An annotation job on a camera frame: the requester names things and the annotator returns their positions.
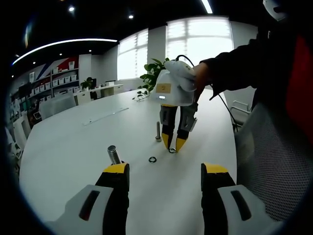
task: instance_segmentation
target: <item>black sleeve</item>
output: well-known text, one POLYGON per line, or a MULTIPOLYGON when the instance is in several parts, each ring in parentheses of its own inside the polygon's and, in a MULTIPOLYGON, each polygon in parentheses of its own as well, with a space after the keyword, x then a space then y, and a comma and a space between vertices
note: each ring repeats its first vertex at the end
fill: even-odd
POLYGON ((248 45, 201 61, 209 67, 213 97, 225 90, 257 88, 264 73, 267 47, 266 40, 254 39, 248 45))

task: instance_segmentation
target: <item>table surface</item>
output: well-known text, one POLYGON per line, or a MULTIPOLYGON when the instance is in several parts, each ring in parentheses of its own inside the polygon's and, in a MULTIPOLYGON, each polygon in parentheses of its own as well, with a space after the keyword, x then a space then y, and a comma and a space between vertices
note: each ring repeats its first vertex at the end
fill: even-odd
POLYGON ((95 89, 89 89, 88 91, 76 92, 76 93, 74 93, 74 96, 75 95, 79 95, 79 94, 89 93, 89 92, 96 92, 96 91, 99 91, 99 90, 113 88, 113 87, 121 87, 121 86, 123 86, 123 84, 114 84, 114 85, 111 85, 111 86, 98 87, 98 88, 95 88, 95 89))
POLYGON ((223 165, 236 182, 229 113, 218 97, 209 101, 212 90, 204 90, 194 130, 180 152, 171 154, 155 141, 160 105, 148 99, 136 102, 135 95, 132 91, 95 100, 34 126, 22 157, 20 186, 43 222, 56 220, 70 198, 96 183, 111 164, 107 147, 113 144, 130 164, 127 234, 203 234, 201 163, 223 165), (112 114, 123 108, 128 109, 112 114), (89 119, 98 120, 85 125, 89 119), (156 163, 149 163, 151 156, 156 163))

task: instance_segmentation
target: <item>washer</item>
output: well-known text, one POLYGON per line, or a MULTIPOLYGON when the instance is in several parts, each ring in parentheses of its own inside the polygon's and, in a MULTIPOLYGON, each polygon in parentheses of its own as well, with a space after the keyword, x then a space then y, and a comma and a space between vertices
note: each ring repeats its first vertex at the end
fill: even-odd
POLYGON ((156 157, 150 157, 149 158, 149 162, 150 163, 155 163, 157 161, 157 158, 156 157))
POLYGON ((175 148, 170 148, 168 151, 169 151, 170 153, 176 153, 176 149, 175 149, 175 148))

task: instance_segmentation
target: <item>green plant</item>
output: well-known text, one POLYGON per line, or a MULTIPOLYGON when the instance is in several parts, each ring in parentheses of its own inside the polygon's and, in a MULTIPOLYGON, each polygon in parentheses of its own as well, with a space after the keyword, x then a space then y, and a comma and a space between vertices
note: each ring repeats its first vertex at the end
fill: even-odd
POLYGON ((85 80, 80 85, 82 86, 82 89, 91 88, 91 81, 85 80))
POLYGON ((163 63, 157 59, 152 59, 152 60, 154 60, 154 63, 144 66, 147 73, 140 76, 140 78, 143 79, 144 85, 139 86, 138 89, 143 89, 144 91, 137 92, 138 100, 142 100, 142 99, 149 97, 150 92, 153 90, 153 88, 156 85, 157 77, 159 76, 160 72, 165 69, 164 63, 166 61, 169 61, 170 59, 166 58, 163 63))

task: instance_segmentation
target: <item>window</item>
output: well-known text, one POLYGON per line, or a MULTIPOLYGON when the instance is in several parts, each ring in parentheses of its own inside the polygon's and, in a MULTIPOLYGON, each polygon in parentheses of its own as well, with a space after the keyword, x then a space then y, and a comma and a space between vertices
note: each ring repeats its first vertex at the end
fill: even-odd
MULTIPOLYGON (((230 23, 224 17, 196 17, 172 21, 167 26, 166 57, 186 55, 194 65, 221 52, 233 50, 230 23)), ((184 58, 180 60, 190 64, 184 58)))
POLYGON ((148 61, 148 30, 138 32, 118 46, 117 80, 139 78, 148 61))

